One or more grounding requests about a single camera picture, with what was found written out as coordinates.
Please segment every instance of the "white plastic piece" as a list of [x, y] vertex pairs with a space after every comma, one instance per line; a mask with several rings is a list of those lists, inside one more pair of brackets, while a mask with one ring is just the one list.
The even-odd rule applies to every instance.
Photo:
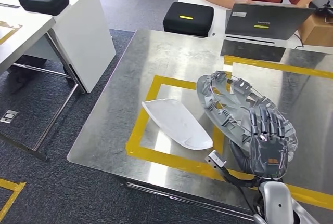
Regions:
[[174, 99], [142, 102], [142, 106], [163, 132], [187, 149], [205, 150], [213, 141], [193, 115]]

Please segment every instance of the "black case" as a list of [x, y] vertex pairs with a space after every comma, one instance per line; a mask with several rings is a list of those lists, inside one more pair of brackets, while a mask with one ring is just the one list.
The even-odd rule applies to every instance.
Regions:
[[19, 0], [26, 11], [40, 12], [47, 15], [58, 15], [66, 7], [69, 0]]
[[197, 4], [174, 2], [163, 20], [165, 32], [208, 37], [214, 18], [214, 8]]

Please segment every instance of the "carpet floor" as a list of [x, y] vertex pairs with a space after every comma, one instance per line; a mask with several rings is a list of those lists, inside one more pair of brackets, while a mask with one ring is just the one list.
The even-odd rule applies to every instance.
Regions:
[[[0, 178], [26, 182], [2, 223], [248, 223], [162, 196], [131, 190], [112, 175], [69, 163], [66, 155], [133, 32], [110, 30], [116, 56], [89, 95], [76, 93], [56, 122], [42, 150], [50, 158], [41, 162], [0, 140]], [[48, 61], [47, 69], [62, 65]], [[36, 74], [15, 94], [8, 74], [0, 75], [0, 114], [19, 111], [13, 123], [0, 130], [32, 146], [70, 91], [66, 80]], [[0, 188], [0, 209], [11, 191]]]

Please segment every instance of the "robotic hand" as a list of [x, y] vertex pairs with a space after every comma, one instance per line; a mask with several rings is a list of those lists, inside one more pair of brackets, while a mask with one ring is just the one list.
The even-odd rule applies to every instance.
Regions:
[[282, 118], [264, 105], [259, 105], [259, 110], [260, 131], [255, 110], [249, 109], [251, 132], [250, 156], [246, 157], [233, 141], [230, 143], [230, 149], [243, 172], [261, 178], [281, 178], [288, 167], [288, 144]]

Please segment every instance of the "cardboard box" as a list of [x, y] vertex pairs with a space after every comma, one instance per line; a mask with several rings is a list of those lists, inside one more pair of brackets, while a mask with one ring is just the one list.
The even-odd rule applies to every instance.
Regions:
[[304, 45], [333, 47], [333, 24], [325, 23], [325, 17], [311, 15], [298, 32]]

